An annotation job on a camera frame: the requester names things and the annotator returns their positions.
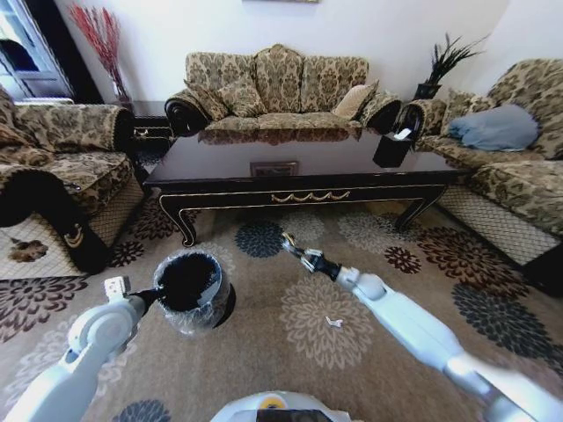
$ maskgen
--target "floral rug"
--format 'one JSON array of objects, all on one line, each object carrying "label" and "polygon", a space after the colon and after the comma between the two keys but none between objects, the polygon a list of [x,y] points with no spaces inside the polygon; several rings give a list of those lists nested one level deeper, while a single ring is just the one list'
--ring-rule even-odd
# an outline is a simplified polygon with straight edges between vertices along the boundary
[{"label": "floral rug", "polygon": [[[157,306],[137,337],[99,374],[84,420],[210,420],[231,400],[282,389],[311,394],[364,421],[478,420],[483,404],[422,366],[349,293],[310,275],[275,239],[283,230],[346,266],[376,273],[445,322],[464,348],[513,367],[563,397],[563,302],[439,210],[405,234],[402,203],[192,213],[196,248],[217,257],[237,294],[230,318],[185,338]],[[65,351],[73,321],[106,301],[102,282],[128,275],[151,286],[181,236],[149,199],[89,278],[0,282],[0,417]],[[342,319],[341,328],[326,317]]]}]

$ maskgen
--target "plastic bag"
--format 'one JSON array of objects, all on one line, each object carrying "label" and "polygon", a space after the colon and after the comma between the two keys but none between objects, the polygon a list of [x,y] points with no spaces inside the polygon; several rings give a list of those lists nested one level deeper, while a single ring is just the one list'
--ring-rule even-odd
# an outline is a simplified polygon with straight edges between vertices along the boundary
[{"label": "plastic bag", "polygon": [[[193,258],[205,257],[208,262],[213,264],[214,273],[209,278],[205,286],[201,285],[199,280],[194,280],[191,274],[193,268]],[[201,298],[197,300],[197,304],[190,310],[177,311],[167,305],[166,298],[158,300],[161,310],[165,314],[166,320],[177,331],[187,337],[200,337],[213,330],[216,324],[221,320],[229,299],[230,283],[226,280],[225,273],[221,265],[215,257],[200,250],[177,251],[163,260],[157,267],[153,276],[153,285],[162,288],[167,281],[163,276],[168,276],[171,266],[179,266],[182,274],[186,275],[186,283],[192,282],[190,286],[196,284],[195,289],[199,289],[198,293]]]}]

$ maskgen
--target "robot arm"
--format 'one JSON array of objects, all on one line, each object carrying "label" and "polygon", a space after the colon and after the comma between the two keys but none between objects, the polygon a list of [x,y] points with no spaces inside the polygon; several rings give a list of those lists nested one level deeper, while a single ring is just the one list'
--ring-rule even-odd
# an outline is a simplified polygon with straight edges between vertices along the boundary
[{"label": "robot arm", "polygon": [[375,274],[336,265],[323,252],[295,246],[284,234],[284,249],[301,259],[312,273],[322,272],[353,293],[387,331],[417,360],[433,367],[457,386],[488,403],[488,421],[555,421],[563,403],[525,376],[474,358],[453,331],[405,295],[395,292]]},{"label": "robot arm", "polygon": [[125,295],[123,277],[106,280],[109,303],[88,309],[72,324],[69,349],[41,373],[6,417],[7,421],[77,421],[98,387],[98,372],[113,355],[125,350],[155,295]]}]

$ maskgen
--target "tissue box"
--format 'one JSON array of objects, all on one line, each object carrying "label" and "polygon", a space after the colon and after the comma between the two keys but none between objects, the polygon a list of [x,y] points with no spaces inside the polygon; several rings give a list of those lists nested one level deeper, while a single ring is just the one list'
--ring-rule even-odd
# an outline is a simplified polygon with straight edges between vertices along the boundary
[{"label": "tissue box", "polygon": [[402,141],[395,139],[395,134],[390,132],[382,135],[377,146],[373,161],[379,167],[400,167],[405,160],[408,150],[413,146],[413,141],[405,138]]}]

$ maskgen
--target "sofa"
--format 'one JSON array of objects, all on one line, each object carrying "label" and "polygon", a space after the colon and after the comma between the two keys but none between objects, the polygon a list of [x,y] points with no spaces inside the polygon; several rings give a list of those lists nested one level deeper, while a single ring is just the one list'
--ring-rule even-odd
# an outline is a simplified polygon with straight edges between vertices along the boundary
[{"label": "sofa", "polygon": [[115,105],[14,105],[0,91],[0,278],[101,271],[143,198]]},{"label": "sofa", "polygon": [[416,148],[473,171],[442,196],[442,208],[523,266],[539,287],[561,292],[555,271],[563,258],[563,61],[518,62],[487,96],[497,106],[516,104],[537,121],[539,137],[526,150],[469,149],[440,135],[447,108],[440,99],[406,106],[406,115],[420,122]]},{"label": "sofa", "polygon": [[[281,44],[256,55],[191,53],[186,57],[186,88],[167,100],[166,115],[176,136],[205,128],[374,127],[387,132],[401,107],[395,95],[376,93],[353,120],[330,113],[350,88],[365,84],[368,71],[368,62],[359,57],[303,56]],[[217,93],[222,87],[243,78],[255,85],[266,108],[265,113],[252,117],[228,115],[218,119],[216,107],[202,100],[203,91]]]}]

